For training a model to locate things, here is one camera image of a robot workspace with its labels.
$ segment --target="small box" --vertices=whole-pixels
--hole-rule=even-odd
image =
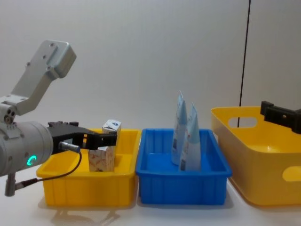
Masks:
[[[91,172],[114,171],[114,152],[112,146],[89,150],[89,169]]]
[[[103,133],[112,133],[117,132],[117,141],[116,146],[118,145],[119,135],[121,131],[121,122],[113,119],[109,119],[104,125],[103,125]],[[115,147],[111,147],[113,150],[113,156],[115,156]]]

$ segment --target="basket handle hole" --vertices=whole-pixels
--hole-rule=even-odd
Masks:
[[[228,121],[228,125],[231,128],[237,128],[239,121],[240,128],[252,128],[257,125],[257,119],[255,117],[233,117]]]
[[[287,182],[301,181],[301,166],[290,166],[283,171],[282,177]]]

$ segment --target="white wall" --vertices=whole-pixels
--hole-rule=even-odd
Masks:
[[[16,121],[173,127],[182,90],[209,128],[212,107],[239,102],[247,9],[248,0],[0,1],[0,96],[43,40],[63,40],[75,64]]]
[[[242,105],[301,108],[301,1],[252,0]]]

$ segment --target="robotic arm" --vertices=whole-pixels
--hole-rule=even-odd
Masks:
[[[34,110],[50,83],[64,78],[76,59],[67,42],[44,41],[11,92],[0,98],[0,176],[8,175],[5,195],[23,188],[15,181],[17,171],[40,165],[52,154],[66,150],[80,152],[99,146],[115,145],[116,134],[98,134],[78,127],[78,123],[14,122],[16,115]]]

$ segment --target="black cable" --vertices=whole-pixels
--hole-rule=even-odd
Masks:
[[[40,182],[40,181],[53,180],[53,179],[58,179],[58,178],[65,177],[65,176],[73,173],[79,167],[79,165],[81,163],[81,159],[82,159],[82,154],[81,154],[81,152],[79,152],[79,161],[71,171],[69,171],[67,173],[64,173],[64,174],[61,174],[61,175],[58,175],[58,176],[54,176],[54,177],[41,178],[41,179],[33,178],[33,179],[30,179],[30,180],[21,181],[16,185],[16,189],[21,189],[21,188],[27,187],[29,185],[33,185],[33,184],[35,184],[37,182]]]
[[[245,51],[244,51],[244,62],[243,62],[243,73],[241,76],[241,86],[240,86],[240,97],[239,97],[239,106],[241,106],[241,100],[243,96],[243,85],[244,85],[244,75],[245,75],[245,64],[246,64],[246,44],[248,42],[248,32],[249,32],[249,21],[250,21],[250,9],[251,9],[251,0],[249,0],[249,8],[248,8],[248,18],[246,22],[246,40],[245,40]]]

